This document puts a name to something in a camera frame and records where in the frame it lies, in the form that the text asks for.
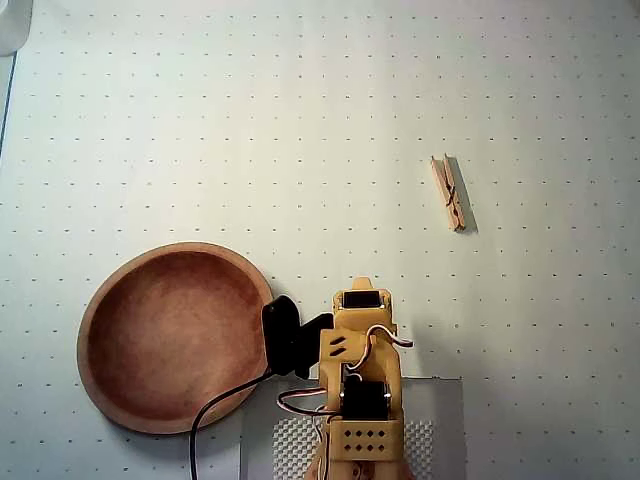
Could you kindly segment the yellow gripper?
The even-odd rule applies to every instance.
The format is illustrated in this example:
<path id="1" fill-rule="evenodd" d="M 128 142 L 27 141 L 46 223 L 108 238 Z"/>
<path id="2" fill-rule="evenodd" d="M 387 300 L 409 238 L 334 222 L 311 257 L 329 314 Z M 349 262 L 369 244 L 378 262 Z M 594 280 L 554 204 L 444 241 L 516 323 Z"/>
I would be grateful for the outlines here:
<path id="1" fill-rule="evenodd" d="M 351 290 L 338 291 L 332 307 L 335 328 L 366 332 L 373 325 L 382 325 L 392 333 L 397 332 L 390 291 L 374 289 L 366 276 L 355 277 Z"/>

